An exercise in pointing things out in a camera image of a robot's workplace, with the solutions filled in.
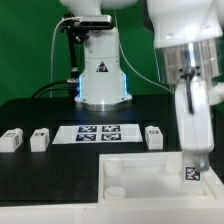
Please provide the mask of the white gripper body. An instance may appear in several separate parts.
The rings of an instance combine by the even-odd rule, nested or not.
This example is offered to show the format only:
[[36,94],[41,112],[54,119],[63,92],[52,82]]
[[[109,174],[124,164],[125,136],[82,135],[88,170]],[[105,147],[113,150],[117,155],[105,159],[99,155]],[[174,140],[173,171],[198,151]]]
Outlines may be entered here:
[[182,81],[177,85],[175,109],[180,146],[185,153],[206,155],[214,148],[206,82],[191,81],[190,93],[192,111],[189,110],[186,82]]

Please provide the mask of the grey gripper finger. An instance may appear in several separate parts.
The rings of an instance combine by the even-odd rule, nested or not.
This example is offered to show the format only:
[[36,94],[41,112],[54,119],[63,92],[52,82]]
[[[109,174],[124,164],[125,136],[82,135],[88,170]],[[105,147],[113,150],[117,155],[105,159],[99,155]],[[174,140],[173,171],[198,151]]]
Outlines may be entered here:
[[200,171],[207,171],[209,169],[209,160],[207,157],[201,157],[198,161]]

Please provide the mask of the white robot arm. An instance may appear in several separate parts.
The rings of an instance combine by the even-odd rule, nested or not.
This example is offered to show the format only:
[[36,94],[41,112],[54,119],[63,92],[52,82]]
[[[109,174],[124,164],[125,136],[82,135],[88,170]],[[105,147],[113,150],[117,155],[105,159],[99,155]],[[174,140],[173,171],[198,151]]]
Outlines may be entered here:
[[[72,16],[66,26],[84,42],[85,67],[75,101],[105,109],[129,101],[119,65],[119,33],[103,9],[122,9],[138,0],[59,0]],[[154,28],[159,75],[174,86],[180,146],[199,171],[209,168],[214,148],[210,107],[222,101],[212,79],[220,75],[218,39],[223,35],[224,0],[146,0]]]

